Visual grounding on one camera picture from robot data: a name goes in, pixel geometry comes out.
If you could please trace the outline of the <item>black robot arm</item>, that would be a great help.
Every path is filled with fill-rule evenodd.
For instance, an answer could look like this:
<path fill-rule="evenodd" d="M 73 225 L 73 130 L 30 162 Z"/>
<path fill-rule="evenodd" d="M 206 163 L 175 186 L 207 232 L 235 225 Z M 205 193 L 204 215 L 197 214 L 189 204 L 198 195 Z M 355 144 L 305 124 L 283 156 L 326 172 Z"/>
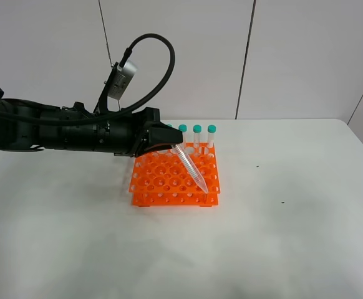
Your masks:
<path fill-rule="evenodd" d="M 137 158 L 183 141 L 180 130 L 161 122 L 157 108 L 94 115 L 81 102 L 56 107 L 3 95 L 0 88 L 1 151 L 92 151 Z"/>

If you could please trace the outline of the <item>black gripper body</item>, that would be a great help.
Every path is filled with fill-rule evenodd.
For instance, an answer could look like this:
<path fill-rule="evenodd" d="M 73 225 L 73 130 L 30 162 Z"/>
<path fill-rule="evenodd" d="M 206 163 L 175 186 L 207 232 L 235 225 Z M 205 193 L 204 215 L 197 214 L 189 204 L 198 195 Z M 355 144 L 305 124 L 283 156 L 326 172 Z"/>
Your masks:
<path fill-rule="evenodd" d="M 161 150 L 159 139 L 154 137 L 160 127 L 160 110 L 144 108 L 140 112 L 126 113 L 107 120 L 106 152 L 116 156 L 138 157 Z"/>

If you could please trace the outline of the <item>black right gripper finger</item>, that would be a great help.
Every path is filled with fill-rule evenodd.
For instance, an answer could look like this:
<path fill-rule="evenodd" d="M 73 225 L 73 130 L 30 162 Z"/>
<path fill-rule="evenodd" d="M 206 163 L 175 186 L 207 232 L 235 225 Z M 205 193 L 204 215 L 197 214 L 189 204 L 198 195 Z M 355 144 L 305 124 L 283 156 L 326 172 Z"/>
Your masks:
<path fill-rule="evenodd" d="M 169 150 L 173 145 L 183 143 L 182 132 L 175 128 L 169 128 L 164 123 L 153 125 L 149 129 L 149 150 Z"/>

